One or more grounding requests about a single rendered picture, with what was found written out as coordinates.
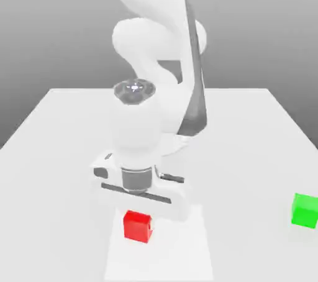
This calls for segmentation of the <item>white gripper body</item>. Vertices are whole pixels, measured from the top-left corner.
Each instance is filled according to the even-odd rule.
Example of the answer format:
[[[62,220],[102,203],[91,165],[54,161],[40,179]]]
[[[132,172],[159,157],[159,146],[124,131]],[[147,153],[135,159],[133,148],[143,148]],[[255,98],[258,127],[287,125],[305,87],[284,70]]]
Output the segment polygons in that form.
[[[153,218],[185,221],[189,214],[189,194],[184,183],[154,179],[147,191],[136,193],[119,184],[98,181],[96,195],[107,205],[122,211],[148,214]]]

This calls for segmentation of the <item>small red cube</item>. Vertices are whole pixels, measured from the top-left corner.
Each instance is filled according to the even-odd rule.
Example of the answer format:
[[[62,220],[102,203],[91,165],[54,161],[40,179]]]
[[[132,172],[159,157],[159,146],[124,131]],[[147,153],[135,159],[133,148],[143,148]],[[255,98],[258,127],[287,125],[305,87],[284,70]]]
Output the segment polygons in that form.
[[[152,218],[148,214],[128,210],[123,218],[124,237],[134,241],[148,243],[151,234],[148,233],[148,222]]]

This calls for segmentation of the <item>small green cube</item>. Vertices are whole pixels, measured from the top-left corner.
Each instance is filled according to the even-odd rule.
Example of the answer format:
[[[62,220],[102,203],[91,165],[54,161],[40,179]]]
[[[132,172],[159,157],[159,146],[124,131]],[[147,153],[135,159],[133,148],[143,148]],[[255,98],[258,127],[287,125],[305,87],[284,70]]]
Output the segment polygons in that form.
[[[294,195],[291,223],[315,229],[318,222],[318,198],[305,194]]]

